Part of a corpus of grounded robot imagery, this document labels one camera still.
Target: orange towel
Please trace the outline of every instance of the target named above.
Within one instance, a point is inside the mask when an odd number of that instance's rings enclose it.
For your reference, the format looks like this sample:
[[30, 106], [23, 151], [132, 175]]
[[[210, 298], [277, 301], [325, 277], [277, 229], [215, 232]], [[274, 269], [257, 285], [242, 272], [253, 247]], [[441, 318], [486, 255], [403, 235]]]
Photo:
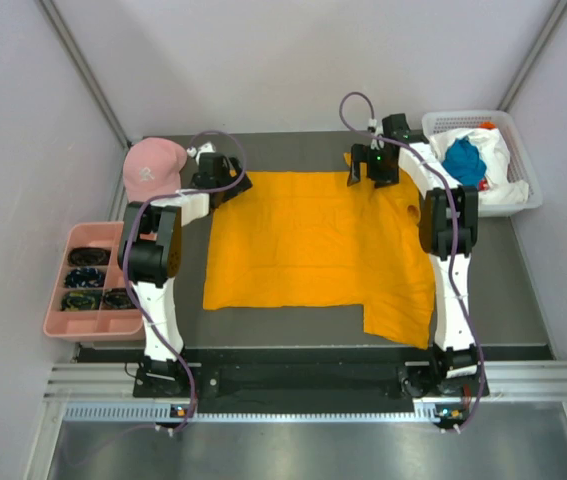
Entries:
[[427, 348], [434, 275], [407, 174], [380, 189], [347, 187], [347, 172], [249, 175], [214, 213], [203, 308], [362, 304], [366, 333]]

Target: baseball cap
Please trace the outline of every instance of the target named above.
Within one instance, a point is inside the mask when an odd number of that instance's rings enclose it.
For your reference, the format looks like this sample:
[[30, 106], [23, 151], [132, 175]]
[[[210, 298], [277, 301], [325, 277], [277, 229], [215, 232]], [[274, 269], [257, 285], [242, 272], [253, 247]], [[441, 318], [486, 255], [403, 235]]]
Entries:
[[185, 149], [165, 138], [146, 138], [135, 144], [123, 165], [123, 182], [129, 202], [144, 202], [181, 188], [179, 172], [187, 161]]

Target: blue cloth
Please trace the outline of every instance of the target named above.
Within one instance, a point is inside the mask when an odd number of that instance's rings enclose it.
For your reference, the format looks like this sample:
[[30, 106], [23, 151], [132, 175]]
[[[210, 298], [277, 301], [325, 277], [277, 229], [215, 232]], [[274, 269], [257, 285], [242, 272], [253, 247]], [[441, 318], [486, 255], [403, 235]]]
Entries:
[[487, 166], [481, 160], [479, 149], [466, 138], [459, 138], [445, 152], [443, 168], [462, 185], [477, 187], [485, 177]]

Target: pink tray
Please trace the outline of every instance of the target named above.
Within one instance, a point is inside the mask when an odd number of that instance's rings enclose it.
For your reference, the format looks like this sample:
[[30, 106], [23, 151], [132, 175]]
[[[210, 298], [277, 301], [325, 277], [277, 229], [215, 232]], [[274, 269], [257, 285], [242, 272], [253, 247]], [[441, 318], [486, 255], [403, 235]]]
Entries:
[[116, 261], [122, 231], [123, 222], [82, 223], [72, 229], [43, 325], [46, 335], [70, 342], [126, 341], [145, 338], [143, 318], [138, 310], [101, 308], [83, 312], [61, 311], [63, 295], [68, 291], [77, 290], [67, 289], [64, 286], [65, 276], [76, 268], [67, 262], [70, 250], [75, 247], [101, 247], [111, 250], [109, 264], [96, 267], [105, 272], [105, 286], [102, 289], [90, 290], [105, 291], [124, 287], [123, 272]]

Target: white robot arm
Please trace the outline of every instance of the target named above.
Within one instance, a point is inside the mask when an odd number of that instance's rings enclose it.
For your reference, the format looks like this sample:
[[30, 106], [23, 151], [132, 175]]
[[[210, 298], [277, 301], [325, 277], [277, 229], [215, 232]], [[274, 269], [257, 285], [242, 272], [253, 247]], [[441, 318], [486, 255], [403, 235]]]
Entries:
[[[390, 115], [382, 127], [370, 120], [368, 131], [377, 136], [409, 144], [412, 150], [393, 144], [372, 141], [370, 145], [352, 146], [348, 185], [361, 181], [360, 164], [367, 164], [367, 177], [376, 188], [392, 188], [399, 175], [408, 174], [424, 198], [419, 238], [429, 255], [436, 281], [437, 328], [434, 334], [434, 376], [438, 381], [476, 375], [478, 355], [475, 340], [464, 313], [468, 306], [468, 269], [470, 254], [476, 243], [478, 193], [473, 187], [460, 185], [435, 158], [421, 131], [410, 130], [405, 115]], [[450, 281], [452, 251], [451, 208], [444, 189], [447, 183], [457, 212], [457, 253]]]
[[[239, 161], [217, 153], [211, 143], [198, 150], [190, 149], [188, 153], [195, 158], [198, 166], [191, 182], [195, 190], [181, 190], [179, 196], [154, 201], [142, 214], [139, 213], [142, 203], [132, 202], [124, 216], [118, 263], [123, 268], [125, 249], [131, 242], [128, 275], [140, 306], [151, 318], [143, 319], [146, 345], [142, 369], [139, 369], [147, 380], [153, 378], [175, 383], [179, 376], [174, 352], [180, 354], [183, 350], [183, 338], [176, 322], [174, 277], [181, 261], [182, 227], [207, 216], [214, 208], [252, 186], [247, 175], [238, 179], [242, 173]], [[136, 235], [132, 235], [132, 226], [138, 215], [141, 215], [139, 229]], [[157, 332], [174, 351], [164, 345]], [[154, 396], [157, 391], [179, 391], [179, 388], [169, 385], [158, 385], [154, 390], [144, 388], [147, 396]]]
[[[450, 189], [455, 189], [459, 186], [459, 182], [452, 178], [434, 157], [428, 144], [413, 143], [410, 146], [423, 157], [430, 168], [433, 168], [445, 178]], [[429, 191], [443, 188], [440, 178], [427, 170], [421, 161], [409, 150], [404, 148], [400, 150], [399, 167], [412, 178], [419, 192], [426, 199]], [[460, 296], [456, 294], [450, 283], [450, 257], [441, 258], [438, 254], [432, 252], [428, 252], [428, 255], [432, 263], [436, 283], [437, 325], [434, 333], [434, 344], [443, 352], [448, 349], [452, 351], [470, 350], [475, 346], [474, 337], [460, 302], [465, 304], [465, 309], [469, 312], [467, 282], [471, 255], [459, 253], [454, 258], [454, 283]], [[473, 375], [476, 371], [477, 365], [473, 363], [459, 368], [448, 369], [445, 373], [446, 378], [452, 378], [455, 376]]]

